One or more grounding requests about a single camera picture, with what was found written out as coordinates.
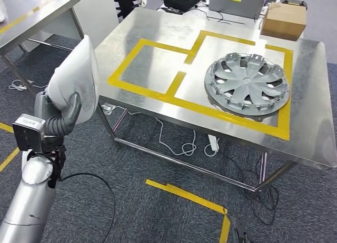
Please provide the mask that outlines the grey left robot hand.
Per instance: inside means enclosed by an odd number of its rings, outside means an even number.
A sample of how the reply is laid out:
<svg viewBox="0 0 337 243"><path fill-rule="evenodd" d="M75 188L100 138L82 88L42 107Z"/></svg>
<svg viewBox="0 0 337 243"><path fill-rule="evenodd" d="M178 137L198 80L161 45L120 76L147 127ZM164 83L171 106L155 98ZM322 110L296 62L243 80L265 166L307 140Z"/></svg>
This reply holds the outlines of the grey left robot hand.
<svg viewBox="0 0 337 243"><path fill-rule="evenodd" d="M64 137L73 130L81 107L79 94L73 93L70 106L62 113L46 92L40 92L36 96L34 116L45 120L46 135Z"/></svg>

